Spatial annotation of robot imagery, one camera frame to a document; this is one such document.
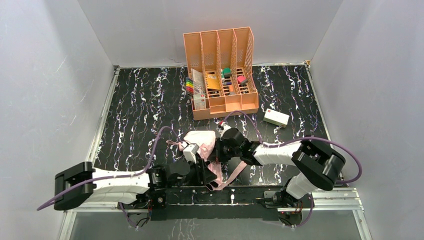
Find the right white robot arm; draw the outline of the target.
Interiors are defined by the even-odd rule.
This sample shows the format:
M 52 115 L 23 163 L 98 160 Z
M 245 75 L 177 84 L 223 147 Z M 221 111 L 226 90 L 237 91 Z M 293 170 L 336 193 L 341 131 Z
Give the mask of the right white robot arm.
M 307 136 L 281 144 L 250 141 L 237 128 L 224 130 L 215 140 L 219 162 L 232 158 L 249 166 L 291 165 L 299 174 L 283 187 L 281 198 L 298 201 L 316 189 L 331 191 L 337 183 L 346 159 L 330 146 L 328 140 Z

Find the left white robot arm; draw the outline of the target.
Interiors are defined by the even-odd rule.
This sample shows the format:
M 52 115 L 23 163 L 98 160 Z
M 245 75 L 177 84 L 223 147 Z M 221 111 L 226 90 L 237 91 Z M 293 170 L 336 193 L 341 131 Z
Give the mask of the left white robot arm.
M 84 161 L 55 175 L 53 208 L 65 211 L 88 203 L 134 205 L 136 202 L 153 202 L 166 189 L 183 186 L 205 186 L 210 191 L 218 190 L 222 182 L 210 165 L 202 159 L 193 162 L 183 158 L 138 174 L 103 170 Z

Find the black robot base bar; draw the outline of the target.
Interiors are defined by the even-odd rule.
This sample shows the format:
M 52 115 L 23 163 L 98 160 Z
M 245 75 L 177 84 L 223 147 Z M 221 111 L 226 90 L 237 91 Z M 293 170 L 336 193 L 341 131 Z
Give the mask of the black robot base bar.
M 262 219 L 277 221 L 283 207 L 272 195 L 280 187 L 229 186 L 218 191 L 192 186 L 150 195 L 153 221 L 177 219 Z

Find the black pink folding umbrella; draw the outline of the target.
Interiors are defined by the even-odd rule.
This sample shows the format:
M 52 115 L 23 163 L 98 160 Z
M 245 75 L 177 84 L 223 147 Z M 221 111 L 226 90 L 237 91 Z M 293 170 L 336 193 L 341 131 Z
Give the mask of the black pink folding umbrella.
M 168 145 L 178 146 L 180 151 L 183 151 L 183 149 L 189 144 L 197 144 L 199 146 L 197 153 L 206 164 L 206 168 L 216 175 L 215 180 L 204 184 L 211 191 L 223 190 L 247 167 L 247 164 L 244 161 L 241 161 L 227 180 L 223 181 L 221 163 L 218 162 L 218 160 L 216 160 L 212 155 L 214 147 L 217 146 L 215 143 L 216 134 L 211 130 L 193 130 L 189 131 L 183 137 L 183 140 L 184 143 L 173 142 L 171 140 L 167 140 L 166 143 Z

